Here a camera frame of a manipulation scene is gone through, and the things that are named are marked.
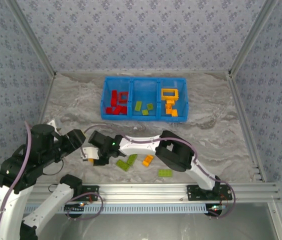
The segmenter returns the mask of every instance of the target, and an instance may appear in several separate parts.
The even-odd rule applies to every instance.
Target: red lego brick
[[[111,107],[116,107],[117,106],[117,99],[111,98]]]
[[[119,103],[120,104],[127,104],[128,103],[128,95],[129,92],[128,91],[121,91],[119,92]]]
[[[112,107],[107,107],[107,108],[105,109],[105,113],[106,113],[106,114],[112,114]]]
[[[128,108],[127,108],[127,106],[122,106],[122,108],[121,108],[121,113],[122,113],[123,115],[127,115],[127,114],[128,114]]]
[[[112,90],[111,93],[111,107],[116,107],[118,101],[118,92],[117,90]]]
[[[116,106],[116,108],[113,111],[113,115],[119,115],[119,113],[121,112],[122,106],[118,105]]]
[[[118,99],[118,91],[117,90],[112,90],[111,98]]]

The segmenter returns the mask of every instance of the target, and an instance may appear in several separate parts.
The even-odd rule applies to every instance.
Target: blue patterned wall
[[[0,0],[0,165],[38,122],[49,77],[4,0]]]
[[[282,194],[282,1],[235,79],[267,179]]]
[[[54,70],[228,70],[264,0],[17,0]]]

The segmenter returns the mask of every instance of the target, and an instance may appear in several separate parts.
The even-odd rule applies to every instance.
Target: black mounting bracket
[[[98,194],[99,189],[100,187],[97,185],[83,185],[82,191],[79,195],[84,194],[84,193],[97,193]],[[97,200],[98,200],[98,197],[91,194],[91,195],[80,197],[75,201],[87,203],[87,202],[96,202]],[[71,212],[75,212],[75,213],[69,214],[69,216],[73,219],[80,217],[84,211],[84,208],[80,206],[80,203],[64,205],[63,210],[65,212],[68,212],[69,209],[71,209]]]
[[[233,199],[229,186],[219,185],[218,188],[218,194],[216,194],[214,190],[203,190],[199,185],[188,185],[186,186],[187,199],[189,201],[231,201]]]

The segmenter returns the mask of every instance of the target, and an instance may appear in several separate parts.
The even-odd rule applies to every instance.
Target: toy block
[[[116,106],[116,108],[113,111],[113,115],[119,115],[119,113],[121,112],[122,106],[118,105]]]
[[[121,113],[122,113],[123,115],[127,115],[127,114],[128,114],[128,107],[127,107],[127,106],[122,106],[122,108],[121,108]]]
[[[142,101],[136,101],[134,111],[140,112],[142,106]]]
[[[170,104],[165,105],[165,114],[172,114],[172,106]]]
[[[177,117],[178,116],[178,111],[176,109],[172,109],[172,117]]]
[[[118,92],[117,90],[112,90],[111,93],[111,107],[117,106],[117,100],[118,100]]]
[[[148,104],[146,105],[146,108],[147,108],[149,111],[153,110],[153,104],[152,104],[152,103],[148,103]]]
[[[128,103],[128,91],[121,91],[119,92],[119,104],[127,104]]]
[[[107,108],[105,109],[105,113],[106,113],[106,114],[112,114],[112,107],[107,107]]]
[[[166,104],[170,104],[170,105],[174,106],[176,104],[176,102],[172,99],[167,99]]]
[[[142,110],[142,115],[144,115],[144,116],[149,115],[149,111],[148,111],[148,109],[144,109],[144,110]]]
[[[135,163],[137,157],[138,157],[137,154],[130,155],[126,163],[132,166]]]
[[[162,88],[161,89],[161,100],[174,100],[179,99],[179,91],[175,88]]]
[[[145,167],[149,167],[150,163],[152,162],[154,156],[152,155],[148,155],[145,157],[145,159],[143,160],[142,164],[145,166]]]
[[[130,165],[127,164],[126,162],[122,161],[121,159],[119,159],[116,164],[119,168],[121,168],[123,171],[127,172],[130,168]]]
[[[173,172],[171,169],[159,169],[157,175],[161,178],[172,178]]]

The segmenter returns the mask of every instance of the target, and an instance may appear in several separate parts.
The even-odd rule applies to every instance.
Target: white marbled surface
[[[61,133],[72,129],[86,129],[98,123],[109,123],[119,131],[134,137],[158,135],[170,130],[192,143],[198,159],[212,173],[229,182],[251,182],[252,162],[237,117],[233,98],[224,74],[205,73],[120,73],[120,75],[147,75],[183,77],[187,80],[189,114],[186,123],[104,121],[100,115],[105,74],[68,73],[56,75],[48,100],[44,122],[56,118],[61,121]],[[114,136],[107,129],[97,129]],[[183,183],[193,182],[184,172],[173,172],[173,177],[158,177],[164,163],[154,158],[148,168],[142,165],[144,155],[139,155],[134,165],[124,172],[116,166],[117,159],[110,159],[106,166],[90,166],[80,158],[77,150],[64,159],[63,170],[55,176],[42,176],[39,182],[58,182],[65,174],[75,175],[85,183]],[[52,164],[44,171],[57,172],[61,163]]]

